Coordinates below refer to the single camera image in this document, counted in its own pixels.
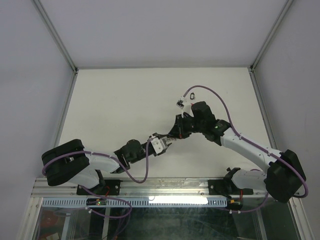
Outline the metal disc with key rings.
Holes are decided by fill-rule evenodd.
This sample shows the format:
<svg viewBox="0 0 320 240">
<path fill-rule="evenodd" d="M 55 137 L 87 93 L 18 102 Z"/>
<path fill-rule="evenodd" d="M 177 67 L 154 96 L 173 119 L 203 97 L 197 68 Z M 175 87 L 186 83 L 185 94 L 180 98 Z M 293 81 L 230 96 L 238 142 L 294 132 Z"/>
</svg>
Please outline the metal disc with key rings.
<svg viewBox="0 0 320 240">
<path fill-rule="evenodd" d="M 172 145 L 175 141 L 179 140 L 178 137 L 175 137 L 175 136 L 171 136 L 171 135 L 167 135 L 165 138 L 164 138 L 164 142 L 165 144 L 169 147 L 170 145 Z"/>
</svg>

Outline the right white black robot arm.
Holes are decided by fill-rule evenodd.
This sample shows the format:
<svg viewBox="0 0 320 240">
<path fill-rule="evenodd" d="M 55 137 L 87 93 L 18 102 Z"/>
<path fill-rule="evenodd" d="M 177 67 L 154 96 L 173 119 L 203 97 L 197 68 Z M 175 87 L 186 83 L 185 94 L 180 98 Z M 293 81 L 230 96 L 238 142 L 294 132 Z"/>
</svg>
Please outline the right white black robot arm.
<svg viewBox="0 0 320 240">
<path fill-rule="evenodd" d="M 175 117 L 168 133 L 170 138 L 186 139 L 193 133 L 200 133 L 208 141 L 235 151 L 259 167 L 259 171 L 239 167 L 228 170 L 223 178 L 226 192 L 234 194 L 240 189 L 266 191 L 281 203 L 297 197 L 306 175 L 294 151 L 264 147 L 236 133 L 229 122 L 217 119 L 204 101 L 187 104 L 181 99 L 177 106 L 182 113 Z"/>
</svg>

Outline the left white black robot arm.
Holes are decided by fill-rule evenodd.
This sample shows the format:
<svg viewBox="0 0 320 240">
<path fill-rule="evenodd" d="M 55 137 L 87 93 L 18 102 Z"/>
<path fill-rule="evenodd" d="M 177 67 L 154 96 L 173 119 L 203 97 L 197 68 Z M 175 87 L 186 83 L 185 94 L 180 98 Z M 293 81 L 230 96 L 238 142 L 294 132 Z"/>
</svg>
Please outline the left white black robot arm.
<svg viewBox="0 0 320 240">
<path fill-rule="evenodd" d="M 101 171 L 120 174 L 149 156 L 164 154 L 174 139 L 168 135 L 154 133 L 148 141 L 140 143 L 129 140 L 112 153 L 89 151 L 80 139 L 73 139 L 42 154 L 42 174 L 49 186 L 74 183 L 100 194 L 105 188 Z"/>
</svg>

